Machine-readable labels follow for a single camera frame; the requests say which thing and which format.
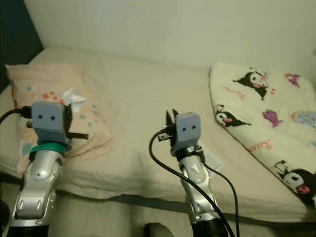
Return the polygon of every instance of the mattress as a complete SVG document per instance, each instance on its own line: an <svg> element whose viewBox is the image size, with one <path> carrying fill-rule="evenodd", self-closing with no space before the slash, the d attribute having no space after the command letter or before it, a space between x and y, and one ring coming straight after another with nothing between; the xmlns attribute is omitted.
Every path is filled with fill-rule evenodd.
<svg viewBox="0 0 316 237"><path fill-rule="evenodd" d="M69 158L58 189L87 198L140 195L184 202L179 179L154 163L148 152L152 135L161 129L165 111L196 112L201 117L201 141L223 162L223 174L234 184L241 216L272 222L315 221L288 188L214 121L208 91L208 70L142 62L65 49L46 49L31 63L70 63L84 68L88 87L108 122L112 150L89 160ZM12 108L10 89L0 96L0 112ZM17 142L15 116L0 127L0 171L15 177ZM169 143L154 144L154 153L178 169ZM234 213L227 183L213 177L210 186L225 213Z"/></svg>

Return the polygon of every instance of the white tag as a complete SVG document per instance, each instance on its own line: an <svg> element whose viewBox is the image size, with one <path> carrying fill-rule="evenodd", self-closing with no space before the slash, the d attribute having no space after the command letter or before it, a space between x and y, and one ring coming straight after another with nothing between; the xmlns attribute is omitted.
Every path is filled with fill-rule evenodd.
<svg viewBox="0 0 316 237"><path fill-rule="evenodd" d="M71 105L73 113L80 112L80 108L87 103L87 99L76 95L73 88L64 92L63 99L66 102L66 105Z"/></svg>
<svg viewBox="0 0 316 237"><path fill-rule="evenodd" d="M216 171L221 171L224 168L224 164L221 159L219 159L209 148L207 148L206 145L204 145L202 142L198 141L197 144L202 147L204 151L205 156L205 163L211 167L212 169L215 169ZM208 171L210 178L216 175L212 171Z"/></svg>

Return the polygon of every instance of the bed frame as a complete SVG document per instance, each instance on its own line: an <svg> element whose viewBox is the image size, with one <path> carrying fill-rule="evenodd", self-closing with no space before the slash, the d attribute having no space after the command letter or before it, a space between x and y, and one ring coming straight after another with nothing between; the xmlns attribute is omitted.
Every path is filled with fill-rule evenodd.
<svg viewBox="0 0 316 237"><path fill-rule="evenodd" d="M8 86L5 64L27 64L36 55L43 51L42 43L34 28L32 20L27 12L23 0L0 0L1 9L1 44L0 44L0 93ZM0 173L1 182L20 184L21 180L5 173ZM65 191L58 191L63 195L76 196ZM187 213L184 203L164 201L156 198L145 198L136 195L120 195L107 200L92 199L86 197L76 198L88 199L90 201L116 201L131 205L139 205L162 210ZM227 219L234 220L234 215L224 214ZM292 230L313 231L316 223L276 223L259 221L240 217L244 223L267 226L271 228L287 228Z"/></svg>

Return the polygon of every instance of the purple cartoon character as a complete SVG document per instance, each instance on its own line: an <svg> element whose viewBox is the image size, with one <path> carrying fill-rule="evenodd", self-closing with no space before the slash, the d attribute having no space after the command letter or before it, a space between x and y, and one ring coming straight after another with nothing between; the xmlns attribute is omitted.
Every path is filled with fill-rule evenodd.
<svg viewBox="0 0 316 237"><path fill-rule="evenodd" d="M277 114L276 112L272 110L266 110L265 112L262 112L262 115L265 119L269 120L272 123L272 127L275 128L280 125L283 120L278 120L277 119Z"/></svg>
<svg viewBox="0 0 316 237"><path fill-rule="evenodd" d="M285 78L288 79L290 83L292 83L294 86L297 86L300 88L300 85L297 82L297 79L300 77L300 75L297 74L291 74L291 73L286 73Z"/></svg>

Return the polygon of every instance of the pillow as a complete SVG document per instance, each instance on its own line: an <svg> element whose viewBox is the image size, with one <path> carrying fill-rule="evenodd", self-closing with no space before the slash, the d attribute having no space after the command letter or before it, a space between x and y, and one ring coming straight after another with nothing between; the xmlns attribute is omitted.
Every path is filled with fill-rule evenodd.
<svg viewBox="0 0 316 237"><path fill-rule="evenodd" d="M82 69L67 64L31 64L6 66L12 88L15 107L30 106L35 101L67 102L67 92L86 99L86 103L73 110L71 132L88 133L89 139L73 139L73 148L67 157L93 158L107 153L112 145L112 136L106 121L95 106L88 91ZM26 120L17 122L19 162L17 171L25 171L31 148L37 145L37 135L26 127Z"/></svg>

